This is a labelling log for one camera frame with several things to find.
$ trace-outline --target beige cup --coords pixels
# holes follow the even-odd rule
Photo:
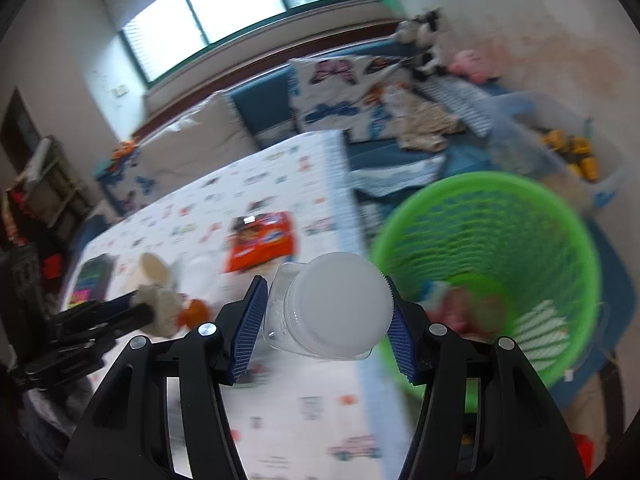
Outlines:
[[[138,263],[127,280],[126,289],[136,290],[140,285],[171,286],[171,270],[158,256],[142,253]]]

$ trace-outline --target clear plastic bin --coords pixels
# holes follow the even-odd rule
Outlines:
[[[541,92],[514,92],[479,102],[493,123],[488,151],[502,170],[528,176],[562,196],[574,209],[589,214],[611,202],[622,185],[626,157],[616,143],[586,118]],[[573,173],[564,159],[540,143],[531,129],[560,129],[566,136],[588,137],[600,168],[592,184]]]

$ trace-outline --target white plastic container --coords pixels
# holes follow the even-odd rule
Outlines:
[[[478,105],[493,123],[488,150],[502,170],[539,181],[585,215],[607,205],[619,191],[626,157],[611,138],[589,126],[585,117],[541,92],[514,92],[487,98]],[[592,184],[572,173],[564,159],[543,146],[540,135],[529,126],[588,137],[600,168],[600,181]]]
[[[308,264],[282,264],[264,317],[265,341],[316,358],[364,359],[391,324],[386,279],[352,253],[328,253]]]

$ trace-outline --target basket rim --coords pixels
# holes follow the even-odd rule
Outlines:
[[[571,334],[570,346],[551,366],[538,372],[543,383],[549,388],[562,377],[565,370],[577,362],[587,346],[596,325],[601,299],[600,259],[593,239],[582,219],[559,196],[533,180],[500,171],[474,171],[450,176],[428,185],[396,208],[376,237],[370,259],[385,274],[385,266],[381,265],[381,262],[384,262],[402,236],[401,230],[396,226],[409,223],[425,205],[437,203],[444,197],[471,187],[482,190],[508,188],[511,192],[516,190],[518,194],[534,197],[537,203],[543,205],[545,210],[553,212],[562,224],[567,226],[575,240],[578,259],[585,265],[584,304],[579,314],[580,323]]]

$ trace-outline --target wall outlet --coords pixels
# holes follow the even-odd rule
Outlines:
[[[118,85],[116,88],[111,89],[111,93],[113,93],[116,98],[120,98],[129,93],[129,87],[127,85]]]

